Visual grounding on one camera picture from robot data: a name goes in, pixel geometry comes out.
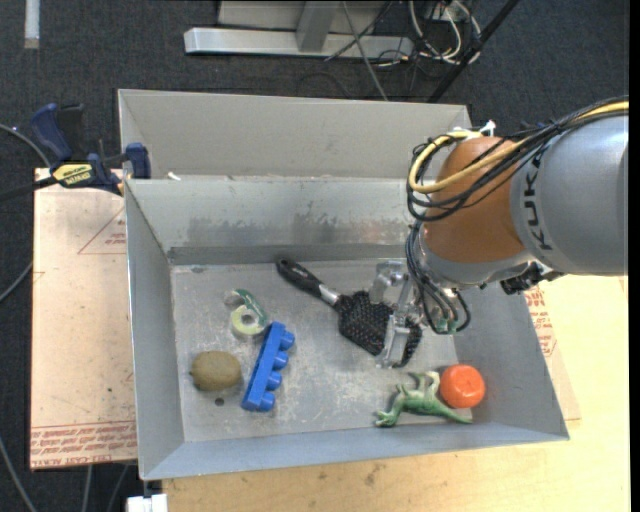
spatula handle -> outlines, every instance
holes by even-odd
[[[339,294],[327,288],[324,283],[309,272],[309,270],[295,261],[281,258],[276,262],[276,268],[278,269],[278,273],[296,288],[322,299],[331,306],[333,306],[340,297]]]

yellow clamp label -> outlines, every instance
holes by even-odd
[[[93,168],[87,163],[63,164],[51,175],[65,187],[73,187],[94,177]]]

orange ball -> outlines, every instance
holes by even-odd
[[[455,409],[475,407],[484,398],[485,391],[482,375],[468,364],[451,365],[440,376],[440,395]]]

gray carpet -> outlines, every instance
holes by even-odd
[[[502,1],[477,3],[486,24]],[[489,118],[509,133],[522,121],[559,117],[604,98],[628,94],[629,0],[522,0],[441,102],[466,104],[472,120]],[[406,2],[378,30],[407,26]],[[115,94],[119,88],[379,99],[358,60],[185,56],[183,33],[214,21],[214,2],[42,0],[38,51],[24,47],[24,1],[0,2],[0,122],[27,135],[31,114],[49,102],[84,103],[89,139],[107,154],[119,148]],[[442,75],[433,65],[427,74]],[[423,102],[437,78],[402,68],[380,73],[392,101]],[[0,133],[0,190],[28,184],[37,157]],[[32,257],[33,201],[0,204],[0,294]],[[30,473],[26,468],[31,290],[26,279],[0,303],[0,434],[38,510],[79,510],[86,470]],[[103,511],[120,475],[97,466],[89,510]],[[140,493],[130,470],[122,496]],[[0,463],[0,511],[27,510]]]

yellow cable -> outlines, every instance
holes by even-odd
[[[585,118],[589,118],[591,116],[595,116],[599,114],[606,114],[610,112],[624,111],[624,110],[629,110],[628,101],[619,101],[616,103],[611,103],[609,105],[603,105],[601,107],[597,107],[589,112],[586,112],[578,116],[576,119],[585,119]],[[507,156],[517,151],[520,148],[520,146],[522,146],[525,142],[529,140],[529,138],[522,139],[521,141],[516,142],[512,146],[509,146],[508,148],[505,148],[501,151],[492,153],[486,156],[485,158],[483,158],[482,160],[476,162],[475,164],[472,164],[468,167],[464,167],[463,169],[458,171],[456,174],[449,176],[448,178],[445,178],[443,180],[440,180],[436,183],[433,183],[431,185],[420,185],[416,182],[416,176],[418,175],[418,170],[422,166],[423,162],[438,147],[440,147],[446,142],[449,142],[450,139],[462,140],[462,139],[468,138],[470,135],[478,136],[478,134],[479,132],[465,132],[461,130],[461,131],[447,133],[446,135],[440,135],[439,137],[437,137],[433,142],[431,142],[427,147],[425,147],[422,150],[422,152],[418,155],[418,157],[415,159],[415,161],[411,165],[411,169],[409,170],[409,178],[408,178],[409,186],[411,187],[411,189],[414,190],[415,192],[419,192],[422,194],[431,194],[433,192],[442,190],[448,187],[449,185],[457,181],[460,181],[465,176],[468,176],[469,174],[476,172],[478,169],[481,169],[482,167],[490,165],[497,160],[502,160],[506,158]]]

